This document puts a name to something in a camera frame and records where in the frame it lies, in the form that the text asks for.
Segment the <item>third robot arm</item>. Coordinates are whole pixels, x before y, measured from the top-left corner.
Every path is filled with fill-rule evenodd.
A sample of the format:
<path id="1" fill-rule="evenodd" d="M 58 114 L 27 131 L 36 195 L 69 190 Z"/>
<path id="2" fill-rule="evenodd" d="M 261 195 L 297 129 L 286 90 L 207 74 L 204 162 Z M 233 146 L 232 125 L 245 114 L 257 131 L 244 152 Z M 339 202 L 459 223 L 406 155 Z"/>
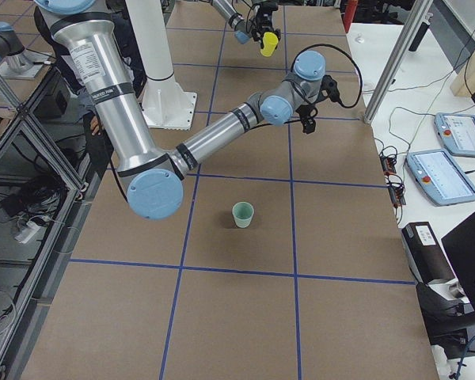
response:
<path id="1" fill-rule="evenodd" d="M 25 46 L 13 27 L 0 21 L 0 63 L 6 61 L 15 73 L 22 73 L 32 67 L 31 60 L 25 56 Z"/>

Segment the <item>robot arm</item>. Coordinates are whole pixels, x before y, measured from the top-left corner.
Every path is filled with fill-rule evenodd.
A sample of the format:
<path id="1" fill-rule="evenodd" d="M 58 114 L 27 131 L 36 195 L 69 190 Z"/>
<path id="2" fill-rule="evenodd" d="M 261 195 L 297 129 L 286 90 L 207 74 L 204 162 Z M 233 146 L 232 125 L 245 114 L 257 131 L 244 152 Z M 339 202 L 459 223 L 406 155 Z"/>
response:
<path id="1" fill-rule="evenodd" d="M 273 13 L 279 8 L 275 1 L 252 1 L 249 11 L 253 13 L 253 17 L 247 19 L 244 19 L 230 1 L 214 0 L 207 3 L 225 19 L 241 44 L 254 40 L 264 47 L 265 37 L 268 34 L 274 35 L 277 40 L 281 39 L 280 29 L 273 26 Z"/>
<path id="2" fill-rule="evenodd" d="M 180 207 L 187 172 L 214 152 L 254 129 L 261 121 L 280 126 L 294 113 L 303 117 L 320 101 L 325 58 L 301 52 L 281 84 L 254 93 L 246 102 L 205 127 L 173 150 L 158 147 L 150 133 L 154 122 L 185 120 L 196 95 L 186 93 L 173 66 L 158 1 L 129 1 L 127 10 L 144 69 L 150 76 L 138 99 L 113 35 L 114 24 L 103 1 L 40 1 L 53 40 L 70 53 L 97 115 L 119 157 L 117 172 L 130 208 L 145 219 L 159 220 Z"/>

